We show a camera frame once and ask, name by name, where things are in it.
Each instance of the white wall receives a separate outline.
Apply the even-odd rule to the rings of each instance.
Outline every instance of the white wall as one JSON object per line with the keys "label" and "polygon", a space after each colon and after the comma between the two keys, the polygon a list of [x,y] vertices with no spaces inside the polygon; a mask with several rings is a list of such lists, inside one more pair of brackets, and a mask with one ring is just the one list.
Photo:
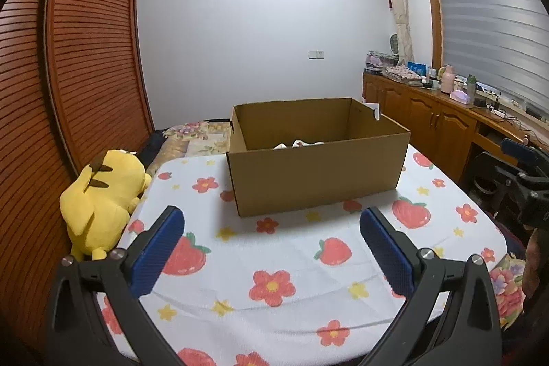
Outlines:
{"label": "white wall", "polygon": [[417,63],[433,63],[433,26],[430,0],[408,0],[410,33]]}
{"label": "white wall", "polygon": [[389,52],[394,29],[388,0],[137,0],[137,10],[157,128],[250,101],[360,98],[366,54]]}

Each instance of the wall switch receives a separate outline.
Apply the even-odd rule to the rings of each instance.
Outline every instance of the wall switch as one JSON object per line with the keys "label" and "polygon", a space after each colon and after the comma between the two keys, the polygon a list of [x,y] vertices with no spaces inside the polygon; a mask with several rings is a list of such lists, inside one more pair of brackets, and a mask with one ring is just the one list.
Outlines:
{"label": "wall switch", "polygon": [[320,50],[309,50],[309,59],[310,60],[323,60],[324,52]]}

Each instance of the blue gripper pad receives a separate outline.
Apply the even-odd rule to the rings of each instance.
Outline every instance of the blue gripper pad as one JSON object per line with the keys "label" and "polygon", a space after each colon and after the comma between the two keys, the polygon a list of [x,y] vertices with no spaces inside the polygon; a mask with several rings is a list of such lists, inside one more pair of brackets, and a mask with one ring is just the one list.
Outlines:
{"label": "blue gripper pad", "polygon": [[390,225],[379,210],[366,209],[360,217],[360,233],[393,291],[410,299],[415,291],[413,266],[375,213]]}
{"label": "blue gripper pad", "polygon": [[152,228],[139,234],[138,237],[145,236],[148,232],[153,233],[152,236],[145,236],[149,236],[150,239],[131,266],[130,291],[134,297],[138,298],[152,291],[184,229],[185,219],[181,210],[177,207],[167,207]]}

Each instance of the roller blind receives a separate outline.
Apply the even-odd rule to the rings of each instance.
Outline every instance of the roller blind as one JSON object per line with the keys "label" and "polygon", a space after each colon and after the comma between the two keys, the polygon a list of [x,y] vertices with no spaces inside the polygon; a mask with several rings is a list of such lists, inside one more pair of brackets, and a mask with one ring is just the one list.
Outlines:
{"label": "roller blind", "polygon": [[444,63],[549,111],[549,16],[540,0],[440,0]]}

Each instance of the wooden desk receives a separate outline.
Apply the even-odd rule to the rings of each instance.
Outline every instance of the wooden desk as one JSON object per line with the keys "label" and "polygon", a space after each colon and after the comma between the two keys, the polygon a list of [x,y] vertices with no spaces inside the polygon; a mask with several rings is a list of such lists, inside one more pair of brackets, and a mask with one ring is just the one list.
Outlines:
{"label": "wooden desk", "polygon": [[440,90],[410,87],[366,73],[362,96],[369,103],[379,103],[383,114],[410,129],[410,143],[456,183],[469,159],[481,150],[517,164],[501,152],[500,141],[507,137],[521,142],[525,134],[487,109],[450,100]]}

